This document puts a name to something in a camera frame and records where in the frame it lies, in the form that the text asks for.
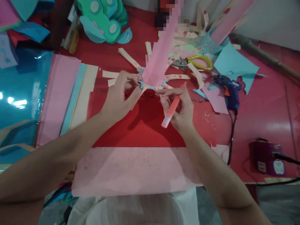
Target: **hand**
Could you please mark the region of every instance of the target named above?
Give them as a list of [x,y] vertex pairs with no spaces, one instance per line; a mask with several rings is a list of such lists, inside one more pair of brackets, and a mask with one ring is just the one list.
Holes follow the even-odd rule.
[[[125,89],[135,88],[131,95],[125,100]],[[138,84],[136,78],[126,71],[121,71],[116,83],[108,89],[106,101],[102,107],[101,114],[105,120],[114,125],[123,119],[137,103],[144,88]]]
[[174,89],[161,89],[161,90],[156,90],[156,93],[163,94],[164,96],[168,96],[170,99],[170,102],[168,102],[164,97],[160,98],[165,115],[174,97],[176,95],[180,96],[181,101],[179,102],[177,110],[171,119],[171,123],[173,127],[180,134],[186,132],[187,129],[191,129],[194,127],[193,125],[194,104],[192,103],[187,88],[180,87]]

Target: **yellow scissor handle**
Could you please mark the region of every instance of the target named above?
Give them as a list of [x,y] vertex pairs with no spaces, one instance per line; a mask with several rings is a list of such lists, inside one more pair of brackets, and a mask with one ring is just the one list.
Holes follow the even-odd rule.
[[[192,61],[193,59],[202,59],[203,61],[207,62],[208,67],[204,67],[204,66]],[[213,69],[213,62],[209,58],[207,58],[206,56],[188,57],[187,62],[192,63],[195,67],[198,67],[199,69],[204,69],[204,70],[212,70]]]

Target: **left hand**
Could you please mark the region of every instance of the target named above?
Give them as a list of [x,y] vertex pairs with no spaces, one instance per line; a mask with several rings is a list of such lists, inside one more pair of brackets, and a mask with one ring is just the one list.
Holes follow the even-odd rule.
[[[125,89],[135,88],[131,95],[125,100]],[[126,71],[121,71],[116,83],[108,89],[106,101],[102,107],[101,114],[105,120],[114,125],[123,119],[131,108],[137,103],[144,85],[139,84],[136,78]]]

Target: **right hand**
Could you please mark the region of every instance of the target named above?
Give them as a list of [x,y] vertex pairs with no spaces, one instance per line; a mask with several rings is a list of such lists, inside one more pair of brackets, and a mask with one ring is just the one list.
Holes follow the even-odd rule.
[[180,96],[180,102],[174,113],[171,123],[173,127],[181,134],[194,127],[193,125],[193,111],[194,104],[191,100],[191,97],[188,93],[186,87],[174,88],[174,89],[161,89],[156,90],[157,94],[162,94],[168,96],[170,102],[168,102],[164,97],[160,98],[164,113],[166,115],[167,110],[169,109],[174,97],[176,95]]

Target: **red paper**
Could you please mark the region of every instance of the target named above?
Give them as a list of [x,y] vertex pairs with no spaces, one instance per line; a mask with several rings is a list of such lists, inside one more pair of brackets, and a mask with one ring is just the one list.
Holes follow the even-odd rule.
[[[87,119],[102,109],[107,94],[91,92]],[[179,133],[169,124],[161,126],[163,108],[158,97],[141,97],[132,111],[103,134],[93,147],[185,147]],[[208,143],[216,146],[215,113],[209,102],[194,102],[194,125]]]

